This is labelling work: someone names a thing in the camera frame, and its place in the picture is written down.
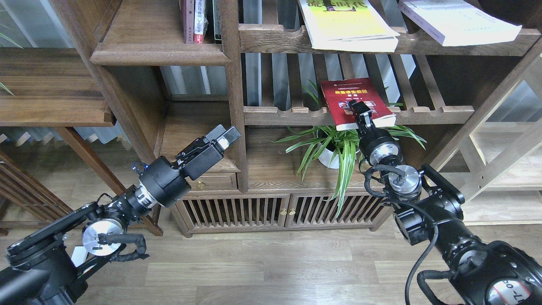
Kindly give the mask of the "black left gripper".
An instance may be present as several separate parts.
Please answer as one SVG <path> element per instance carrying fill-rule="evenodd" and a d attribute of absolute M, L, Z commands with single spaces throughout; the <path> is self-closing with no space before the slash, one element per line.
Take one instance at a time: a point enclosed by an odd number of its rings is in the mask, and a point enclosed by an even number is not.
<path fill-rule="evenodd" d="M 139 176 L 139 204 L 150 209 L 157 203 L 171 207 L 191 190 L 186 182 L 199 178 L 224 157 L 224 150 L 241 137 L 238 129 L 217 125 L 205 137 L 197 138 L 170 162 L 160 156 L 145 165 Z"/>

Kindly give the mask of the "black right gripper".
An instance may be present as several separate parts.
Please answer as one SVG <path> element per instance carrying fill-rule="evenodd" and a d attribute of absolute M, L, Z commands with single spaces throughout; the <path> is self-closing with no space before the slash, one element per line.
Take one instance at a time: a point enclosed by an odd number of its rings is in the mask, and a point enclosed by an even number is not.
<path fill-rule="evenodd" d="M 368 164 L 401 165 L 403 157 L 399 145 L 387 130 L 374 126 L 371 108 L 358 100 L 350 100 L 348 105 L 358 124 L 359 148 Z"/>

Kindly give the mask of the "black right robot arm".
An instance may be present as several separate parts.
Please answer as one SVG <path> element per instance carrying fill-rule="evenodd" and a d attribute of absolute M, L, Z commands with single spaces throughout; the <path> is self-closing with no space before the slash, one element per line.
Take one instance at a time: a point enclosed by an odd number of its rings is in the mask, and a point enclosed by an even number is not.
<path fill-rule="evenodd" d="M 394 209 L 404 238 L 415 245 L 430 241 L 409 273 L 405 303 L 413 276 L 431 304 L 441 305 L 426 283 L 447 279 L 467 305 L 540 305 L 541 266 L 524 251 L 503 241 L 483 243 L 463 224 L 463 194 L 431 166 L 405 165 L 399 145 L 385 129 L 375 127 L 371 110 L 349 102 L 358 125 L 359 147 L 370 168 L 366 191 Z"/>

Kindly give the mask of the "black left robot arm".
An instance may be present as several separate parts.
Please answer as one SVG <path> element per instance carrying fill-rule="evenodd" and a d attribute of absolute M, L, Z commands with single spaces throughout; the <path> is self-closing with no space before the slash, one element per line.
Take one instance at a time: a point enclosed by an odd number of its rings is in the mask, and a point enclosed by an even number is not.
<path fill-rule="evenodd" d="M 160 156 L 151 164 L 136 162 L 139 185 L 130 186 L 107 205 L 96 201 L 37 230 L 6 249 L 9 266 L 1 272 L 2 305 L 72 305 L 87 290 L 87 278 L 109 262 L 146 259 L 142 234 L 129 234 L 130 224 L 142 220 L 152 207 L 171 207 L 195 180 L 224 158 L 240 138 L 236 127 L 217 125 L 197 138 L 170 162 Z M 82 239 L 92 259 L 76 266 L 66 252 L 64 236 L 85 224 Z"/>

